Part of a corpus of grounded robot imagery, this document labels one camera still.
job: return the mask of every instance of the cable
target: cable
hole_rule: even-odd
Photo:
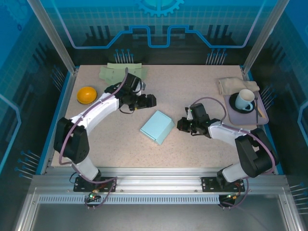
[[[194,105],[195,103],[197,103],[198,101],[203,100],[203,99],[214,100],[214,101],[218,102],[218,103],[222,106],[223,111],[224,111],[224,113],[225,113],[225,115],[223,116],[223,118],[222,118],[221,121],[220,121],[222,126],[224,126],[225,128],[231,129],[231,130],[233,130],[233,131],[242,132],[242,133],[247,134],[248,136],[250,136],[250,137],[252,137],[254,140],[256,140],[256,141],[264,148],[264,150],[267,152],[267,154],[268,154],[269,157],[270,157],[272,167],[271,167],[271,169],[270,169],[269,171],[267,171],[267,172],[265,172],[265,173],[262,173],[262,175],[269,175],[269,174],[271,174],[271,173],[275,170],[275,166],[276,166],[276,165],[275,165],[274,157],[273,157],[272,153],[270,152],[270,150],[268,149],[268,147],[267,147],[260,139],[258,139],[255,135],[251,134],[250,132],[245,131],[245,130],[243,130],[243,129],[233,128],[233,127],[230,127],[230,126],[228,126],[228,125],[223,124],[222,121],[226,118],[226,116],[227,116],[227,111],[226,111],[225,106],[224,106],[219,100],[217,100],[217,99],[215,99],[215,98],[212,98],[212,97],[202,97],[202,98],[196,100],[195,102],[193,102],[192,105]]]
[[[270,160],[271,160],[271,165],[272,165],[272,166],[271,166],[271,169],[270,169],[269,171],[262,173],[262,175],[269,175],[269,174],[271,174],[271,173],[275,170],[275,166],[276,166],[276,165],[275,165],[275,160],[274,160],[274,157],[273,157],[272,153],[270,152],[270,150],[268,149],[268,147],[267,147],[258,137],[256,137],[255,135],[253,135],[253,134],[251,134],[250,132],[245,131],[245,130],[239,130],[239,129],[230,127],[230,126],[225,125],[225,124],[223,124],[223,126],[224,126],[225,128],[229,128],[229,129],[232,129],[232,130],[234,130],[234,131],[240,131],[240,132],[242,132],[242,133],[247,134],[248,136],[250,136],[250,137],[252,137],[254,140],[256,140],[256,141],[264,148],[264,150],[268,153],[268,155],[269,155],[269,157],[270,157]]]
[[[105,196],[105,198],[103,199],[103,201],[98,205],[94,205],[93,207],[95,207],[95,208],[101,207],[106,202],[107,198],[109,197],[109,195],[110,195],[112,189],[115,187],[115,185],[116,185],[116,179],[112,183],[112,186],[110,187],[110,190],[109,190],[108,194]],[[89,207],[89,204],[87,203],[88,199],[89,198],[86,198],[86,200],[85,200],[85,206],[87,206],[87,207]]]
[[[74,172],[72,175],[71,175],[71,177],[69,178],[69,182],[71,182],[71,179],[72,179],[72,177],[73,177],[73,175],[75,175],[76,174],[76,172]]]
[[[65,147],[66,147],[66,144],[68,142],[68,139],[70,138],[71,134],[73,133],[74,129],[77,127],[78,123],[84,118],[84,116],[86,114],[88,114],[93,108],[95,108],[97,105],[103,103],[104,101],[110,99],[111,97],[113,97],[115,94],[117,94],[121,88],[123,87],[123,85],[125,84],[125,81],[127,79],[127,75],[128,75],[128,68],[125,68],[125,77],[122,81],[122,83],[120,84],[120,86],[112,93],[110,94],[109,96],[107,96],[106,98],[102,99],[102,100],[99,100],[97,101],[94,105],[92,105],[91,107],[89,107],[84,114],[82,114],[82,116],[76,121],[76,123],[71,127],[71,129],[69,130],[69,132],[67,133],[65,139],[64,139],[64,142],[63,142],[63,145],[62,145],[62,148],[60,150],[60,155],[59,155],[59,164],[60,165],[67,165],[67,164],[72,164],[72,162],[65,162],[65,163],[62,163],[62,157],[63,157],[63,153],[64,153],[64,150],[65,150]]]
[[[133,112],[131,112],[131,113],[129,113],[129,112],[123,112],[123,111],[121,110],[121,108],[119,108],[119,110],[120,110],[120,112],[122,112],[122,113],[124,113],[124,114],[128,114],[128,115],[130,115],[130,114],[133,114],[133,113],[134,113],[134,111],[133,111]]]
[[[134,91],[135,94],[139,93],[142,90],[142,80],[140,79],[139,82],[140,82],[140,89],[139,91]]]
[[[223,116],[223,118],[220,120],[220,123],[222,124],[223,120],[224,120],[224,119],[226,118],[226,116],[227,116],[227,111],[226,111],[225,106],[224,106],[219,100],[217,100],[217,99],[215,99],[215,98],[212,98],[212,97],[202,97],[202,98],[196,100],[195,102],[193,102],[192,105],[194,105],[196,102],[199,102],[200,100],[204,100],[204,99],[214,100],[214,101],[218,102],[218,103],[222,106],[222,109],[223,109],[223,111],[224,111],[224,113],[225,113],[225,115]]]
[[[191,131],[191,136],[204,136],[202,134],[193,134],[193,132]]]
[[[239,196],[241,195],[241,185],[239,183],[235,183],[236,187],[239,189]]]
[[[248,179],[246,179],[246,192],[243,196],[243,198],[240,200],[239,203],[237,203],[236,205],[232,205],[231,208],[236,208],[238,207],[239,205],[241,205],[243,203],[243,201],[246,199],[246,197],[248,196],[248,192],[249,192],[249,182],[248,182]]]
[[[73,168],[73,170],[75,170],[75,172],[78,173],[78,175],[80,175],[83,179],[85,179],[87,182],[90,182],[90,183],[92,183],[92,184],[105,184],[105,183],[108,183],[108,182],[111,182],[111,181],[117,179],[117,177],[112,177],[112,178],[110,178],[110,179],[108,179],[108,180],[93,181],[93,180],[90,180],[90,179],[86,178],[84,175],[82,175],[81,172],[79,172],[78,169],[77,169],[74,165],[72,165],[72,168]]]
[[[230,203],[228,203],[228,202],[222,202],[223,204],[226,204],[226,205],[229,205],[229,208],[233,208],[234,206],[232,205],[232,204],[230,204]],[[268,231],[270,231],[270,229],[268,229],[255,215],[253,215],[252,213],[250,213],[249,211],[247,211],[247,210],[245,210],[245,209],[243,209],[243,208],[241,208],[241,207],[237,207],[237,209],[239,209],[239,210],[241,210],[241,211],[243,211],[243,212],[245,212],[245,213],[248,213],[251,217],[253,217],[265,230],[268,230]]]

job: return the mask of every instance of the orange bowl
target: orange bowl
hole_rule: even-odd
[[[82,104],[89,104],[95,101],[97,92],[92,87],[83,87],[77,92],[77,100]]]

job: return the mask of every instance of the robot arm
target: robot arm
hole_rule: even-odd
[[[201,103],[186,107],[187,118],[178,121],[180,131],[190,132],[191,135],[204,135],[208,138],[224,141],[237,148],[240,162],[228,166],[217,173],[217,182],[224,188],[228,184],[245,177],[256,177],[272,167],[271,159],[265,149],[246,133],[236,131],[236,128],[224,126],[218,119],[210,119]],[[275,165],[278,157],[274,152],[266,134],[257,128],[248,131],[259,138],[272,153]]]
[[[103,101],[117,90],[119,84],[108,87],[104,94],[94,103],[94,105],[98,105],[92,108],[84,117],[83,115],[88,109],[71,119],[63,117],[57,124],[54,149],[60,152],[69,130],[82,117],[65,146],[63,157],[70,159],[74,167],[92,181],[99,181],[101,174],[88,157],[90,150],[88,135],[91,131],[106,116],[121,108],[124,104],[128,105],[130,111],[156,106],[156,98],[153,95],[141,94],[141,91],[145,89],[145,84],[140,78],[130,73],[128,73],[120,91],[108,100]]]

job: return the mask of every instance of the light green cloth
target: light green cloth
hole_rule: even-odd
[[[148,68],[141,67],[141,64],[107,64],[107,67],[101,67],[99,77],[109,85],[122,82],[126,67],[129,73],[139,77],[141,80],[146,78]]]

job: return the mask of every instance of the beige towel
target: beige towel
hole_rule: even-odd
[[[232,95],[243,89],[259,91],[260,88],[255,81],[244,81],[237,77],[221,78],[218,80],[218,90],[220,95]]]

